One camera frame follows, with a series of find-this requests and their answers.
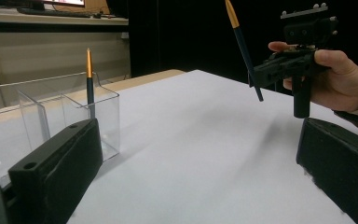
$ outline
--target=white tabletop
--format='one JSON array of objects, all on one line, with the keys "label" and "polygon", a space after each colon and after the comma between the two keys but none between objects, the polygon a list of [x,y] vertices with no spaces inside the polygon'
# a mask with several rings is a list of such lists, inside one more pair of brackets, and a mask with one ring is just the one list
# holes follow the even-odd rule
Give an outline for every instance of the white tabletop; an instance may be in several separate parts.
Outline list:
[{"label": "white tabletop", "polygon": [[296,164],[293,98],[262,92],[201,71],[119,91],[121,152],[68,223],[353,223]]}]

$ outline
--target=black pencil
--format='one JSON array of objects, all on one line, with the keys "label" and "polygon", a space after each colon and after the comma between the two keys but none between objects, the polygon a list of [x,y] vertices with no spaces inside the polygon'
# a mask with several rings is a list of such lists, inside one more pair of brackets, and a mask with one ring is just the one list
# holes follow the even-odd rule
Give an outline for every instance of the black pencil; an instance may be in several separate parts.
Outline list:
[{"label": "black pencil", "polygon": [[94,83],[92,81],[92,62],[90,49],[87,49],[87,104],[89,105],[90,117],[95,119]]},{"label": "black pencil", "polygon": [[[240,23],[238,22],[237,15],[235,14],[234,7],[231,5],[229,0],[226,0],[226,8],[231,22],[231,26],[234,29],[235,37],[237,38],[238,45],[240,46],[242,58],[245,60],[246,67],[248,68],[248,82],[249,86],[254,86],[255,69],[252,64],[251,57],[249,55],[248,48],[246,47],[245,39],[243,38]],[[255,92],[259,101],[263,101],[263,95],[261,94],[260,88],[255,86]]]}]

